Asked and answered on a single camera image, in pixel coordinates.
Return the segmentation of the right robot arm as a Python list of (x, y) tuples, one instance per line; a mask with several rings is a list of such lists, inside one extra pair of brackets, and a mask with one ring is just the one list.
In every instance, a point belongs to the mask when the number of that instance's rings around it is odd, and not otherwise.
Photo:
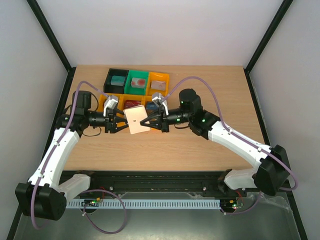
[(167, 133), (171, 125), (187, 123), (197, 136), (218, 143), (245, 159), (249, 169), (229, 169), (218, 183), (218, 191), (229, 196), (237, 189), (256, 188), (274, 196), (289, 177), (286, 150), (276, 145), (259, 143), (232, 129), (221, 118), (203, 109), (201, 98), (192, 88), (179, 93), (179, 107), (169, 109), (160, 93), (154, 93), (153, 103), (157, 109), (140, 121), (140, 125)]

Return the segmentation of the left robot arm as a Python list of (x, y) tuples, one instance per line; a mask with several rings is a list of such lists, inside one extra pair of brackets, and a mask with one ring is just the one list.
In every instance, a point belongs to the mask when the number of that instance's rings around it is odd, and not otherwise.
[(118, 117), (119, 98), (106, 97), (102, 110), (92, 110), (92, 93), (75, 91), (72, 104), (58, 118), (53, 139), (39, 167), (26, 183), (19, 183), (15, 189), (21, 211), (25, 216), (47, 220), (59, 220), (67, 204), (90, 187), (89, 175), (77, 173), (71, 179), (60, 183), (67, 160), (88, 127), (99, 128), (105, 133), (115, 134), (124, 129), (118, 123), (126, 119)]

